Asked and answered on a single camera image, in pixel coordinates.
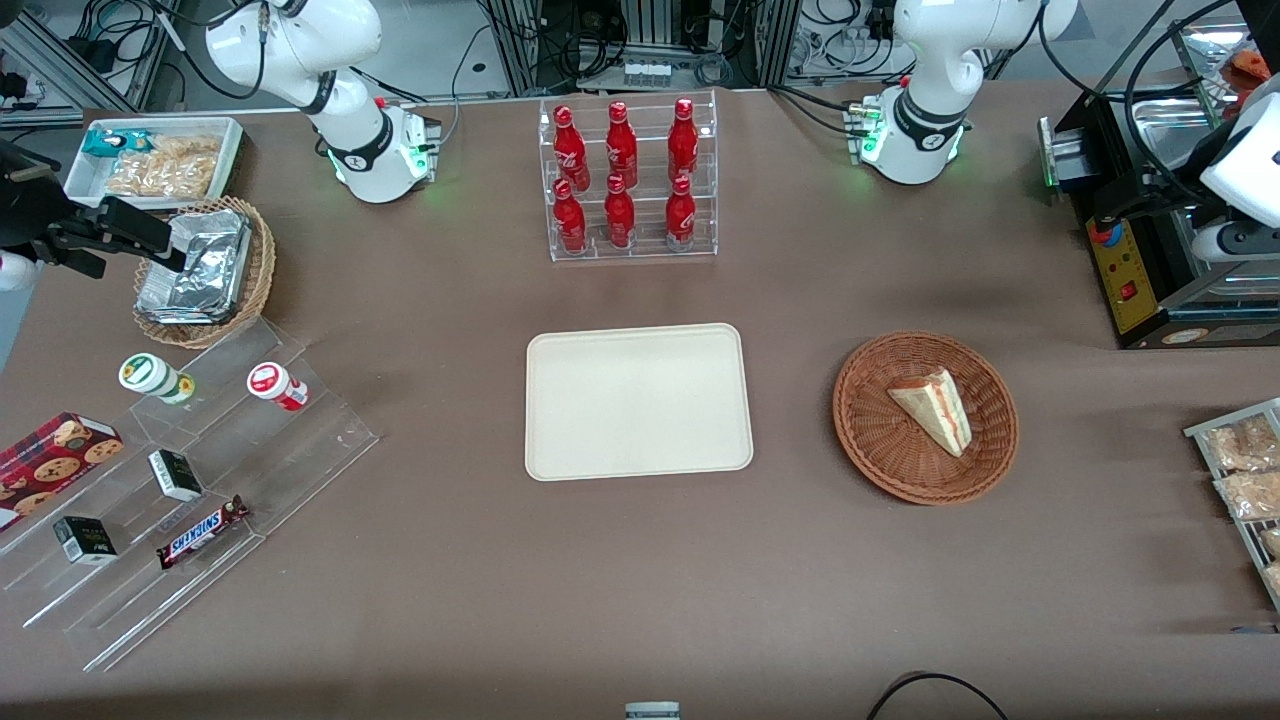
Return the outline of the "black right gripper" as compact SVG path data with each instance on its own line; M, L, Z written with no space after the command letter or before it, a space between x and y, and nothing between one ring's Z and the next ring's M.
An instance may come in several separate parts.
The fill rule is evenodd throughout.
M3 250L32 261L63 266L102 279L106 261L87 251L95 237L87 206L69 200L55 176L59 164L38 152L1 141ZM187 258L172 241L170 225L118 197L97 206L104 252L129 254L180 273Z

